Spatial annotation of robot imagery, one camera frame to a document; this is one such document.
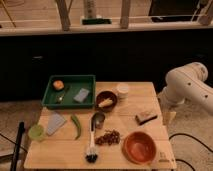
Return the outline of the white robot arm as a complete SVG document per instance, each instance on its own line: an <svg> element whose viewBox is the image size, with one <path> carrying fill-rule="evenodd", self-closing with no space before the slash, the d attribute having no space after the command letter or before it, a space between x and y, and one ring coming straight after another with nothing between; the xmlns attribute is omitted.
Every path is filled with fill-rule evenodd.
<svg viewBox="0 0 213 171"><path fill-rule="evenodd" d="M171 123L176 116L174 108L186 99L213 115L213 87L205 83L207 78L207 67L200 62L174 68L166 74L166 86L158 94L164 125Z"/></svg>

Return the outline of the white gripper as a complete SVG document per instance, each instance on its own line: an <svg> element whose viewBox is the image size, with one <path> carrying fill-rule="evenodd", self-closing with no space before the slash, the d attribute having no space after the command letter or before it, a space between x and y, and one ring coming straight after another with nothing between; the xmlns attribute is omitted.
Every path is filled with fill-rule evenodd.
<svg viewBox="0 0 213 171"><path fill-rule="evenodd" d="M162 114L164 116L164 124L169 125L175 118L176 112L163 93L158 94L158 101L161 107Z"/></svg>

